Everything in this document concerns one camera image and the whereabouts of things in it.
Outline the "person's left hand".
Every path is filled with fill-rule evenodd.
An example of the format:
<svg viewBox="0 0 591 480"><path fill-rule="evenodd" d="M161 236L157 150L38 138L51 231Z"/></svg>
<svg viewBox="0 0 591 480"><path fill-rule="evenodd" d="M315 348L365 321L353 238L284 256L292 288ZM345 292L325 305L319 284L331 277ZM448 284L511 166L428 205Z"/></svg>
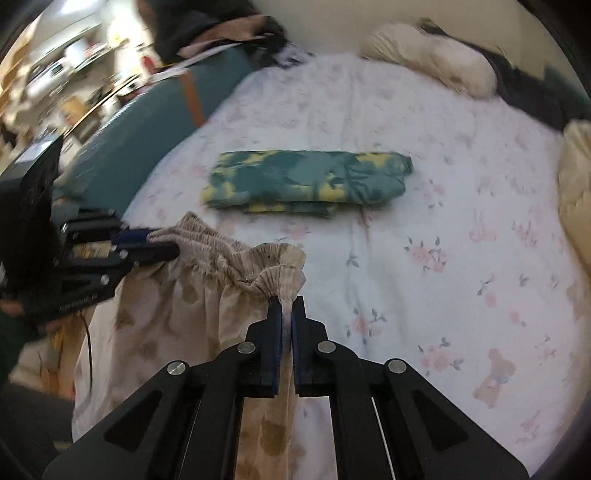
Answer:
<svg viewBox="0 0 591 480"><path fill-rule="evenodd" d="M26 315L23 305L11 299L0 299L0 310L11 318L23 318Z"/></svg>

